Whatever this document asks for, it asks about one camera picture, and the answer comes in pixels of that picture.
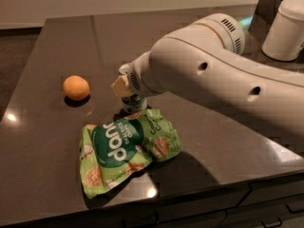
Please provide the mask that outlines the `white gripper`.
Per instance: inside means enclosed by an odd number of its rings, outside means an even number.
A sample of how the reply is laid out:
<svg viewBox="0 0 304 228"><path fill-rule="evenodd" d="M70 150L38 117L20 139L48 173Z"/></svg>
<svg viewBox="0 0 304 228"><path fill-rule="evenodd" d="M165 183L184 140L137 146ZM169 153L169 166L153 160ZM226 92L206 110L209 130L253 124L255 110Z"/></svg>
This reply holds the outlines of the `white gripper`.
<svg viewBox="0 0 304 228"><path fill-rule="evenodd" d="M129 64L127 76L121 75L116 79L111 86L116 96L130 97L134 91L138 95L150 97L164 92L151 69L149 56L150 52L147 51L132 61Z"/></svg>

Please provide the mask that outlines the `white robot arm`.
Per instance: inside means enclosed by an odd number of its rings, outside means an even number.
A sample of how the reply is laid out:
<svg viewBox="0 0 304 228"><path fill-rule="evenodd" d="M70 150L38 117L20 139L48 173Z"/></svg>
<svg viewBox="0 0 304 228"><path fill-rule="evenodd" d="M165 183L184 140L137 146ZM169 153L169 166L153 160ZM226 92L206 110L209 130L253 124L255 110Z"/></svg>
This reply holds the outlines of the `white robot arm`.
<svg viewBox="0 0 304 228"><path fill-rule="evenodd" d="M245 38L233 17L216 13L175 30L122 68L119 97L172 92L265 136L304 136L304 74L241 56Z"/></svg>

